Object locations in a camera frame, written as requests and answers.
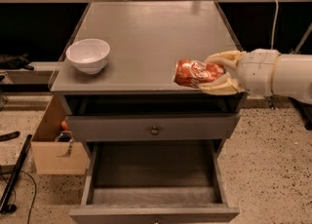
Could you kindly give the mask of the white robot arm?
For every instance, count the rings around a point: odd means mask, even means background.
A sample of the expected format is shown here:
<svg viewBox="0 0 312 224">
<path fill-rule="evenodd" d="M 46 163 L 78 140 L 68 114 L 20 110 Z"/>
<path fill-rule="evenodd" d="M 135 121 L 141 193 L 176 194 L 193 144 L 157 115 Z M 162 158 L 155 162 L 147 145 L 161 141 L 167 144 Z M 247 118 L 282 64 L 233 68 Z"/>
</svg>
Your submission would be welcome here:
<svg viewBox="0 0 312 224">
<path fill-rule="evenodd" d="M 206 59 L 222 65 L 226 73 L 198 88 L 207 94 L 282 95 L 312 104 L 312 56 L 283 55 L 277 50 L 222 52 Z"/>
</svg>

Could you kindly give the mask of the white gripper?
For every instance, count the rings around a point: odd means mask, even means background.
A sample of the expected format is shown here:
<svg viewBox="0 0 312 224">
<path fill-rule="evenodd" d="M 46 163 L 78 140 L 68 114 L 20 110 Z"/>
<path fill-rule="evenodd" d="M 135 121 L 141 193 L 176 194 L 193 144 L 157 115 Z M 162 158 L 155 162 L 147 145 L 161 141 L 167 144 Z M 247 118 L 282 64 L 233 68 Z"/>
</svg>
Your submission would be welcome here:
<svg viewBox="0 0 312 224">
<path fill-rule="evenodd" d="M 232 95 L 246 91 L 249 95 L 270 96 L 273 67 L 279 55 L 276 50 L 256 49 L 250 53 L 226 51 L 208 56 L 205 63 L 237 70 L 239 81 L 227 72 L 213 82 L 199 84 L 198 88 L 211 95 Z"/>
</svg>

